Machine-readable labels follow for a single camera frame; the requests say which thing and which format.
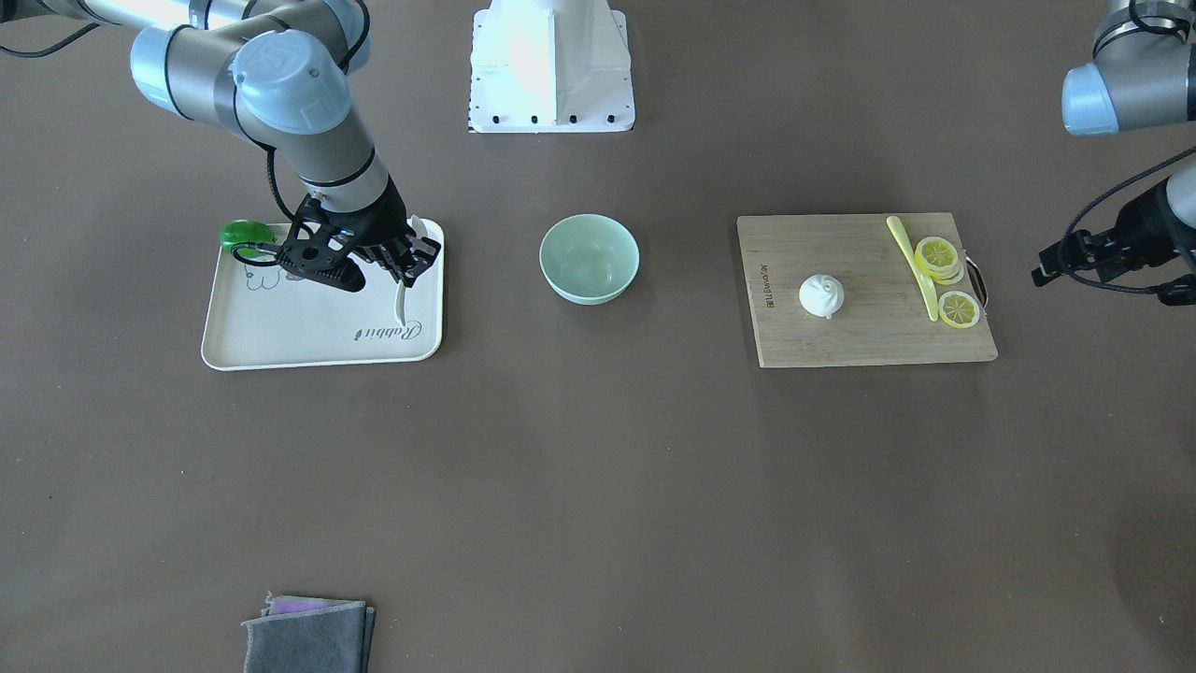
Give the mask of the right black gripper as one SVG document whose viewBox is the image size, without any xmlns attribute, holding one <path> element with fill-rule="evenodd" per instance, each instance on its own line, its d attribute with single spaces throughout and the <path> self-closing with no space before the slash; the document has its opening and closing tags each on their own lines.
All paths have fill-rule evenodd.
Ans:
<svg viewBox="0 0 1196 673">
<path fill-rule="evenodd" d="M 359 263 L 380 267 L 397 285 L 413 287 L 441 251 L 440 241 L 416 237 L 407 224 L 405 201 L 389 179 L 382 196 L 358 210 L 330 210 L 323 200 L 305 196 L 275 264 L 298 279 L 358 293 L 366 286 Z"/>
</svg>

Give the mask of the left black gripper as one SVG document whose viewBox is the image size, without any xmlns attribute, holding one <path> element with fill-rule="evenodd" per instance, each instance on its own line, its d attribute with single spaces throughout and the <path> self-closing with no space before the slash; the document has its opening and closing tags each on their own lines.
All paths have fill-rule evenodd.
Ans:
<svg viewBox="0 0 1196 673">
<path fill-rule="evenodd" d="M 1035 287 L 1043 287 L 1087 269 L 1106 285 L 1125 273 L 1161 267 L 1178 257 L 1189 273 L 1148 292 L 1166 306 L 1192 306 L 1192 178 L 1168 178 L 1124 204 L 1112 230 L 1063 238 L 1039 251 L 1039 267 L 1031 279 Z"/>
</svg>

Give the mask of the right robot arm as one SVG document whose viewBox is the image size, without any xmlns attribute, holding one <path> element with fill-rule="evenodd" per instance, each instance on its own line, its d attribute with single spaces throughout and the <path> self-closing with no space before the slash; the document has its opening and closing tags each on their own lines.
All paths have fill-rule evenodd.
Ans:
<svg viewBox="0 0 1196 673">
<path fill-rule="evenodd" d="M 277 265 L 346 293 L 362 263 L 411 287 L 441 246 L 413 219 L 358 115 L 348 74 L 364 65 L 364 1 L 5 1 L 4 22 L 61 16 L 133 27 L 132 78 L 157 108 L 226 129 L 305 186 L 280 243 L 236 241 L 248 265 Z"/>
</svg>

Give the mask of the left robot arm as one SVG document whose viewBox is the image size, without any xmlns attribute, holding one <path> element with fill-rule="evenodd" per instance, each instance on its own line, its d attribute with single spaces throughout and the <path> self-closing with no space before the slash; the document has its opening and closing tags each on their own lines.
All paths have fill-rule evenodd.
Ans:
<svg viewBox="0 0 1196 673">
<path fill-rule="evenodd" d="M 1195 120 L 1195 47 L 1191 1 L 1109 1 L 1093 36 L 1090 62 L 1064 74 L 1061 118 L 1072 136 Z M 1192 149 L 1166 159 L 1174 175 L 1128 201 L 1102 233 L 1073 219 L 1058 241 L 1039 252 L 1035 286 L 1055 279 L 1133 294 L 1119 277 L 1145 267 L 1183 261 L 1192 268 L 1195 186 Z"/>
</svg>

